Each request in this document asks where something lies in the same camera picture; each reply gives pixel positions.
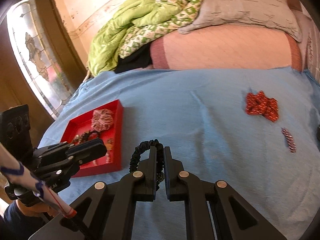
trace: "wooden panel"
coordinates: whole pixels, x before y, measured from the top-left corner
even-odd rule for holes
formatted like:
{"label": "wooden panel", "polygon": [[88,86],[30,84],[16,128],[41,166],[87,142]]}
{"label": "wooden panel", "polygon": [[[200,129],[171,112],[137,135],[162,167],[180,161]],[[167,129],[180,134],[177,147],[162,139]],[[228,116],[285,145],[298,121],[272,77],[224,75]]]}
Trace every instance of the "wooden panel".
{"label": "wooden panel", "polygon": [[30,136],[33,146],[36,147],[53,119],[36,98],[20,70],[11,47],[6,18],[0,25],[0,41],[0,111],[11,106],[28,104]]}
{"label": "wooden panel", "polygon": [[[5,176],[3,176],[2,174],[0,174],[0,200],[4,200],[6,203],[12,203],[12,200],[10,200],[10,198],[7,196],[7,194],[4,191],[4,185],[6,184],[7,179]],[[1,211],[4,212],[4,210],[6,209],[6,204],[0,201],[0,214]]]}

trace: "black cloth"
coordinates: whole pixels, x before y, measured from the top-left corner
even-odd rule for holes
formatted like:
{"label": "black cloth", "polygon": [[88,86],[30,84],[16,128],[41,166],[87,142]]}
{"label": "black cloth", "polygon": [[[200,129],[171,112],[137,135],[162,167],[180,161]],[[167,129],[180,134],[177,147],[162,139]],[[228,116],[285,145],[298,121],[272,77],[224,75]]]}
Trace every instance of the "black cloth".
{"label": "black cloth", "polygon": [[118,65],[114,72],[116,74],[133,70],[136,68],[146,68],[150,64],[152,64],[152,59],[150,55],[150,45],[151,43],[147,43],[143,45],[140,49],[136,50],[130,56],[126,58],[118,58]]}
{"label": "black cloth", "polygon": [[14,201],[5,210],[4,217],[0,216],[0,239],[28,240],[44,224],[42,218],[23,215]]}

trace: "small trinket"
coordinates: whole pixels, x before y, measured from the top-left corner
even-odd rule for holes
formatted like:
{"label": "small trinket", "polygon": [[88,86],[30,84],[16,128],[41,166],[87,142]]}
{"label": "small trinket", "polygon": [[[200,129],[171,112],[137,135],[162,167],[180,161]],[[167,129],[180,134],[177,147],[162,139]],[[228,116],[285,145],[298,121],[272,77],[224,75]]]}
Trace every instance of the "small trinket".
{"label": "small trinket", "polygon": [[286,128],[281,128],[281,129],[282,129],[283,135],[287,139],[287,143],[288,143],[288,147],[290,149],[290,152],[295,153],[297,147],[296,147],[296,144],[294,143],[294,140],[293,140],[291,133]]}
{"label": "small trinket", "polygon": [[109,109],[94,110],[91,119],[91,129],[97,131],[109,130],[113,125],[113,112]]}
{"label": "small trinket", "polygon": [[245,112],[250,115],[261,114],[266,119],[275,122],[279,118],[278,102],[274,98],[267,98],[263,91],[258,94],[248,93]]}
{"label": "small trinket", "polygon": [[73,140],[71,141],[71,143],[73,144],[80,144],[82,142],[86,142],[90,139],[91,135],[93,134],[97,134],[97,137],[99,138],[100,137],[100,132],[94,130],[94,131],[88,131],[88,132],[84,132],[83,134],[81,135],[76,135]]}
{"label": "small trinket", "polygon": [[107,140],[107,143],[105,144],[108,151],[111,151],[113,149],[113,139],[109,138]]}
{"label": "small trinket", "polygon": [[111,160],[110,153],[109,153],[109,151],[107,151],[107,153],[106,153],[106,163],[109,163],[110,160]]}

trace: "grey pillow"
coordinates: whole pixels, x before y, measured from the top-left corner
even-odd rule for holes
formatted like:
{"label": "grey pillow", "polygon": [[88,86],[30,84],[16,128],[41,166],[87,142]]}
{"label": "grey pillow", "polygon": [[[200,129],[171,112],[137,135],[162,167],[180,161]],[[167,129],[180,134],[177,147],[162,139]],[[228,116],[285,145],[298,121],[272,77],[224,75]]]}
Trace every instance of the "grey pillow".
{"label": "grey pillow", "polygon": [[203,0],[197,19],[178,31],[186,34],[226,23],[262,25],[282,30],[298,42],[302,40],[299,25],[285,0]]}

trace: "metal pivot screw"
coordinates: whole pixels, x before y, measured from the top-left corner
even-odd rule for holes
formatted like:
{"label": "metal pivot screw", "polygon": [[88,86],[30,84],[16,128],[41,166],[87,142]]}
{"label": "metal pivot screw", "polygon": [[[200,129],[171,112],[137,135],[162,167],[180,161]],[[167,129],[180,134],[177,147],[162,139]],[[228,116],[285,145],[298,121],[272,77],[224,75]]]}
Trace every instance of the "metal pivot screw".
{"label": "metal pivot screw", "polygon": [[95,189],[103,189],[104,188],[104,183],[103,182],[97,182],[94,184]]}
{"label": "metal pivot screw", "polygon": [[140,178],[140,177],[142,177],[143,173],[142,173],[142,171],[135,171],[132,175],[135,178]]}
{"label": "metal pivot screw", "polygon": [[227,183],[223,180],[219,180],[217,182],[217,186],[220,187],[220,188],[225,188],[227,186]]}
{"label": "metal pivot screw", "polygon": [[180,171],[179,172],[179,176],[182,177],[182,178],[186,178],[189,176],[189,172],[187,171]]}

